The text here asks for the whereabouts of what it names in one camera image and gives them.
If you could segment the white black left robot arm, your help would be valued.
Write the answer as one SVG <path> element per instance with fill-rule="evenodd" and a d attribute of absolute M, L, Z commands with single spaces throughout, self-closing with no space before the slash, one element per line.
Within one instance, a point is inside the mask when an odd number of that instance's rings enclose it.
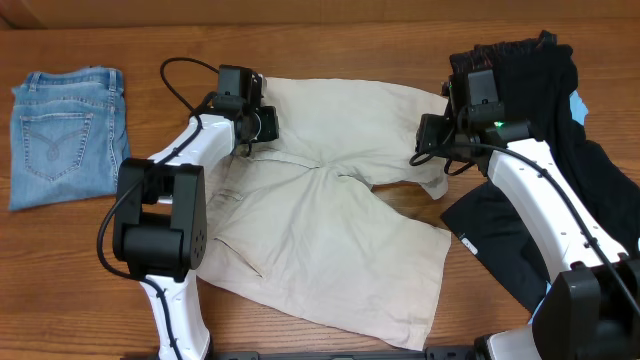
<path fill-rule="evenodd" d="M 120 166 L 112 224 L 123 278 L 145 291 L 159 336 L 158 359 L 210 359 L 213 344 L 201 313 L 196 270 L 207 246 L 205 175 L 237 147 L 278 138 L 276 110 L 263 101 L 266 78 L 221 65 L 216 90 L 190 107 L 186 129 L 147 159 Z"/>

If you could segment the beige khaki shorts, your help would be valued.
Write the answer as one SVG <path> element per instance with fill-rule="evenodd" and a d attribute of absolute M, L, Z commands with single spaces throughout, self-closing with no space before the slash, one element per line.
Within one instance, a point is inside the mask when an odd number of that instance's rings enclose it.
<path fill-rule="evenodd" d="M 447 230 L 399 214 L 375 185 L 448 189 L 444 164 L 413 167 L 424 114 L 446 100 L 364 80 L 271 78 L 276 140 L 207 178 L 201 279 L 321 325 L 419 350 L 432 328 Z"/>

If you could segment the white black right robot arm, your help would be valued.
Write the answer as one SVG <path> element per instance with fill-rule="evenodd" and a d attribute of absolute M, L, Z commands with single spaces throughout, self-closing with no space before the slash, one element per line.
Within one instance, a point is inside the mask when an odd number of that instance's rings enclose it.
<path fill-rule="evenodd" d="M 531 324 L 476 339 L 468 359 L 636 359 L 639 262 L 590 215 L 549 145 L 505 115 L 492 70 L 453 74 L 444 115 L 423 115 L 413 166 L 467 162 L 509 199 L 552 282 Z"/>

